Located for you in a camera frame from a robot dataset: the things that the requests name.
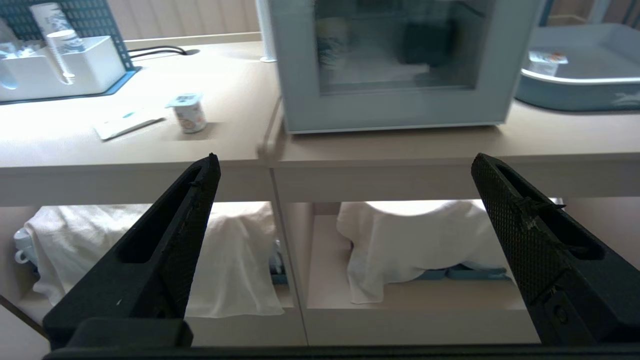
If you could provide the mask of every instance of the pegboard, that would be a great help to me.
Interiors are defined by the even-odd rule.
[[[0,17],[21,40],[43,40],[29,7],[58,3],[78,36],[111,36],[126,71],[135,70],[107,0],[0,0]]]

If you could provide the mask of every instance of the white towel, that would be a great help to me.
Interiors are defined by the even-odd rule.
[[[383,301],[384,284],[465,261],[508,264],[482,202],[343,202],[338,231],[353,242],[351,301]]]
[[[38,256],[34,291],[52,305],[124,235],[149,205],[44,206],[25,228]],[[187,306],[189,316],[279,315],[269,275],[276,240],[268,202],[215,203]]]

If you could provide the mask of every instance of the cable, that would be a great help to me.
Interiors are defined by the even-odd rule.
[[[157,50],[157,51],[149,51],[148,53],[142,53],[142,54],[136,54],[136,55],[130,55],[130,58],[139,58],[140,56],[147,56],[147,55],[153,55],[153,54],[166,54],[166,53],[174,53],[174,54],[180,54],[180,55],[188,55],[186,53],[182,53],[178,50]]]
[[[130,55],[130,57],[133,59],[133,58],[139,58],[141,56],[163,54],[163,53],[189,55],[189,53],[187,53],[187,51],[185,51],[183,48],[177,47],[177,46],[170,46],[170,45],[142,47],[140,49],[129,50],[130,53],[137,53],[138,51],[148,51],[148,52],[142,53],[142,54]]]

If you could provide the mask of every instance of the paper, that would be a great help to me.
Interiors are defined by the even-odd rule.
[[[141,127],[164,120],[164,109],[152,111],[140,109],[126,113],[121,117],[113,117],[93,126],[102,140],[109,140],[124,135]]]
[[[560,65],[568,64],[569,59],[562,53],[529,51],[529,70],[536,74],[555,76]]]

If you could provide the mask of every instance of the white storage box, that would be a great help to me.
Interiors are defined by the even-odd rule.
[[[10,79],[7,81],[5,76],[0,81],[0,102],[91,95],[108,90],[125,74],[111,37],[90,37],[83,41],[85,51],[61,55],[69,72],[75,75],[71,85],[65,82],[48,47],[28,58],[0,60]]]

